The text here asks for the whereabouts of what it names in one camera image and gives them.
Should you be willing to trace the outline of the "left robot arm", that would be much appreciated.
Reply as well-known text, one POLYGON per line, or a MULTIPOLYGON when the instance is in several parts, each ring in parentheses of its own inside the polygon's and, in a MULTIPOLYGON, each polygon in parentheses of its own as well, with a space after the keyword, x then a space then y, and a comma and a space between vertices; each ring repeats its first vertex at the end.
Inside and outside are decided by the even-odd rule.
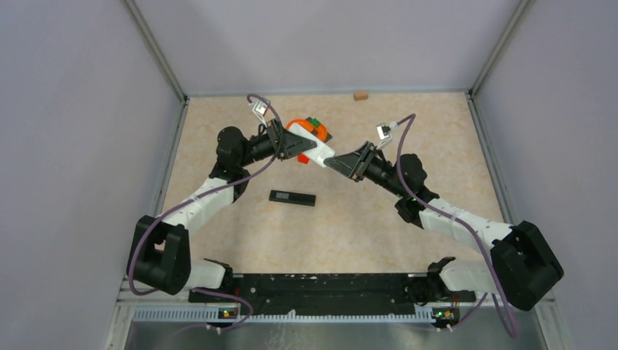
POLYGON ((160 215, 145 215, 136 223, 126 275, 134 295, 179 293, 187 285, 205 287, 216 301, 233 293, 233 281, 223 264, 195 262, 190 252, 192 235, 223 208, 235 203, 249 182, 277 160, 298 155, 311 158, 325 143, 294 123, 285 128, 277 118, 264 131, 247 139, 239 128, 224 128, 217 136, 216 162, 204 182, 181 203, 160 215))

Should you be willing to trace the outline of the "black remote control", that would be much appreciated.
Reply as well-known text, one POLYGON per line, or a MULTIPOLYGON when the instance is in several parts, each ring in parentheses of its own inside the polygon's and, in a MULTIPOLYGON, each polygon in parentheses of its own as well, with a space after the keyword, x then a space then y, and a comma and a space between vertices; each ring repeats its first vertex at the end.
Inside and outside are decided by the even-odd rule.
POLYGON ((299 192, 271 190, 269 194, 269 201, 301 206, 315 206, 316 196, 299 192))

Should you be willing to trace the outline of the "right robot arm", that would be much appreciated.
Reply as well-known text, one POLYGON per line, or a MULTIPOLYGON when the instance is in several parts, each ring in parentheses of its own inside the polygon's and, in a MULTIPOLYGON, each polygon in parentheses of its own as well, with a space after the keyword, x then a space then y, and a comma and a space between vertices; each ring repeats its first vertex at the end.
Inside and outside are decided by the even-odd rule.
POLYGON ((404 153, 392 163, 367 142, 321 164, 355 182, 370 180, 398 197, 395 208, 406 223, 444 234, 482 255, 480 262, 446 259, 427 281, 436 300, 458 291, 482 292, 530 311, 565 276, 535 224, 496 222, 449 203, 424 184, 427 173, 416 154, 404 153))

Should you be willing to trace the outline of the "white remote control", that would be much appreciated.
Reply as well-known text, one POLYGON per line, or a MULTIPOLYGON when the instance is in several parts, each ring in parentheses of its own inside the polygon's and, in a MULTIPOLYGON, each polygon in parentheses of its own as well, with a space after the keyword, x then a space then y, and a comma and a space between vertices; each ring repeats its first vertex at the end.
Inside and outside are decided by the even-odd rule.
POLYGON ((287 131, 299 136, 303 141, 302 151, 298 154, 316 165, 326 168, 326 160, 334 157, 336 152, 327 144, 328 130, 310 120, 296 119, 286 126, 287 131))

